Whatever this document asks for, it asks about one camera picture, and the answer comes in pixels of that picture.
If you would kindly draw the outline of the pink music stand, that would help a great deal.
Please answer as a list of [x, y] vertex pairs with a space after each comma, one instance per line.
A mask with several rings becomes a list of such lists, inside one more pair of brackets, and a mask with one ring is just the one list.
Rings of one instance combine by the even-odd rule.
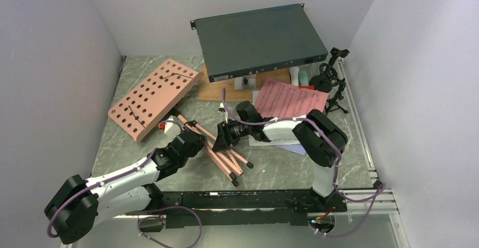
[[127, 57], [117, 84], [93, 176], [105, 175], [146, 157], [169, 138], [159, 123], [172, 108], [187, 120], [216, 133], [224, 115], [218, 103], [198, 99], [198, 84], [188, 86], [201, 71], [201, 56]]

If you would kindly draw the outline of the pink sheet music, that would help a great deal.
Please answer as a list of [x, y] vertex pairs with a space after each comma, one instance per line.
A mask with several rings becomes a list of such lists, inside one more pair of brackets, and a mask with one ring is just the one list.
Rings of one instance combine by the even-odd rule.
[[322, 112], [327, 99], [328, 93], [268, 78], [260, 89], [254, 106], [265, 118], [292, 118], [306, 115], [313, 109]]

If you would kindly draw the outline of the lavender sheet music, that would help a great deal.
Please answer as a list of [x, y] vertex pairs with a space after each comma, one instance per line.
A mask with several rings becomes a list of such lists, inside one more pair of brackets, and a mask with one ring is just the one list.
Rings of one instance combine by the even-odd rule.
[[304, 156], [306, 154], [306, 151], [301, 144], [277, 145], [277, 147], [279, 147], [281, 149], [284, 149], [284, 150], [287, 150], [287, 151], [292, 152], [292, 153], [296, 153], [298, 155], [303, 155]]

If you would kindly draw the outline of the white microphone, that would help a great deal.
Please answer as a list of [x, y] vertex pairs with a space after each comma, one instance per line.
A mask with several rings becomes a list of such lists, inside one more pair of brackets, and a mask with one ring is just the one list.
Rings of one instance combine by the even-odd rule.
[[290, 73], [290, 82], [294, 86], [299, 86], [299, 67], [290, 67], [289, 68], [289, 73]]

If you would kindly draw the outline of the mint green microphone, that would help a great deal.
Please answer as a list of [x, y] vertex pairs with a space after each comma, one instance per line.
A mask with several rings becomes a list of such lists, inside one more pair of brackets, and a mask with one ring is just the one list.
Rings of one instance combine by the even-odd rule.
[[309, 77], [306, 71], [299, 71], [298, 81], [300, 86], [309, 86]]

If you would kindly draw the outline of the black round-base mic stand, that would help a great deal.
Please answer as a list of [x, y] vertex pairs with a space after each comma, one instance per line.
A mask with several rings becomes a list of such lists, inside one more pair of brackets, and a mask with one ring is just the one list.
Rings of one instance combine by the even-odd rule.
[[333, 47], [330, 51], [331, 57], [328, 63], [321, 63], [319, 65], [319, 75], [312, 77], [309, 81], [309, 86], [313, 86], [315, 90], [329, 93], [336, 86], [338, 91], [342, 92], [345, 89], [345, 79], [340, 79], [338, 72], [333, 67], [338, 58], [345, 58], [349, 55], [348, 49], [340, 50]]

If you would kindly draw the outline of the black tripod mic stand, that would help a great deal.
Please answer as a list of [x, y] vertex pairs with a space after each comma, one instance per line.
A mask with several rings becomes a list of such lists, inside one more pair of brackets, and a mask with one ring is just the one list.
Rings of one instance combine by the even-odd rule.
[[344, 114], [348, 114], [349, 111], [339, 105], [339, 101], [344, 99], [342, 95], [343, 91], [346, 88], [345, 79], [340, 79], [337, 71], [327, 63], [322, 63], [319, 66], [320, 71], [320, 83], [318, 90], [320, 92], [329, 93], [333, 89], [336, 89], [336, 92], [332, 98], [327, 100], [327, 106], [324, 110], [324, 114], [327, 115], [329, 112], [341, 110]]

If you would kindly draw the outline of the red sheet music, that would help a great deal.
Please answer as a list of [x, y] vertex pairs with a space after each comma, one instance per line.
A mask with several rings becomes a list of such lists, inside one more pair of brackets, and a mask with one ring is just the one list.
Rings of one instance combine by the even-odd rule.
[[300, 89], [309, 89], [309, 90], [315, 90], [315, 87], [313, 85], [300, 85], [298, 86]]

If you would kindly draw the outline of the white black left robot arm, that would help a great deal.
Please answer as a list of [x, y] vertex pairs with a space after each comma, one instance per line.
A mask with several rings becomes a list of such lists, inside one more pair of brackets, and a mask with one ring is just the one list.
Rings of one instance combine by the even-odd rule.
[[205, 143], [205, 136], [184, 130], [165, 147], [154, 148], [147, 157], [113, 173], [69, 177], [44, 209], [47, 235], [67, 245], [112, 217], [135, 211], [157, 213], [163, 195], [156, 182], [184, 167]]

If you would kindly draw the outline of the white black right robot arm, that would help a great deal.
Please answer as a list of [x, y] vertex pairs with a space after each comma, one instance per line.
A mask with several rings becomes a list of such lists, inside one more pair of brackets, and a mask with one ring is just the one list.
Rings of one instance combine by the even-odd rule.
[[293, 118], [264, 118], [249, 101], [236, 106], [238, 118], [217, 125], [214, 152], [229, 150], [240, 138], [259, 142], [293, 141], [300, 144], [315, 163], [311, 203], [325, 211], [336, 196], [336, 166], [348, 142], [345, 133], [317, 109]]

